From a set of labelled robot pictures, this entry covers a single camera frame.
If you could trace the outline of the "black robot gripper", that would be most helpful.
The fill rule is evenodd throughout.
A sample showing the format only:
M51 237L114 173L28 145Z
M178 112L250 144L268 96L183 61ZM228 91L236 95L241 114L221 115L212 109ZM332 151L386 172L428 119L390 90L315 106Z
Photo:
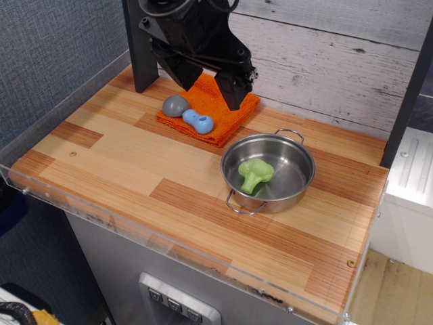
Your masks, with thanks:
M230 111L252 91L257 71L250 50L231 32L229 15L238 1L140 1L142 29L150 34L157 63L189 91L204 69Z

